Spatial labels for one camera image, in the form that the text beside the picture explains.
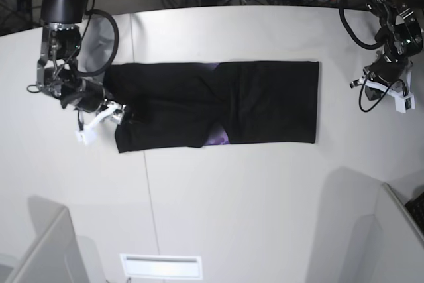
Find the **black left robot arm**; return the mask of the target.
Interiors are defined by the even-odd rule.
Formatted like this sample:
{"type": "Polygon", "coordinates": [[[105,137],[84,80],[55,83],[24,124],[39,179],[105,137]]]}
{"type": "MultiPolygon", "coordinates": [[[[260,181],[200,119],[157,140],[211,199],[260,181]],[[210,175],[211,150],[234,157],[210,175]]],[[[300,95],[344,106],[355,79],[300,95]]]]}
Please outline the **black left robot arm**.
{"type": "Polygon", "coordinates": [[[423,31],[415,10],[423,8],[423,0],[365,0],[368,10],[378,18],[380,28],[374,44],[361,41],[350,27],[345,6],[340,0],[339,17],[351,39],[365,50],[382,49],[377,60],[364,70],[364,80],[355,80],[350,86],[360,86],[369,100],[381,99],[390,88],[399,84],[401,94],[407,96],[409,88],[402,74],[410,65],[410,58],[423,51],[423,31]]]}

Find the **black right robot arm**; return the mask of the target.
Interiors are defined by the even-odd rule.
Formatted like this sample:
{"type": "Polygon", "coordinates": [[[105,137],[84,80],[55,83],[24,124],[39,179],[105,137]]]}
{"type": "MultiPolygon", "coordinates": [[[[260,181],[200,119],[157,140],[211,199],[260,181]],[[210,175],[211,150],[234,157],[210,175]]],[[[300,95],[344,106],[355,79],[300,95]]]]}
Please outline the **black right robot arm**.
{"type": "Polygon", "coordinates": [[[94,113],[96,121],[110,119],[120,124],[126,107],[97,82],[113,63],[119,47],[119,28],[107,12],[95,8],[95,0],[42,0],[40,22],[42,42],[37,62],[36,83],[29,85],[29,93],[43,93],[60,102],[63,109],[71,105],[79,114],[94,113]],[[110,57],[98,70],[82,72],[78,69],[85,33],[79,23],[84,17],[99,15],[110,22],[113,46],[110,57]]]}

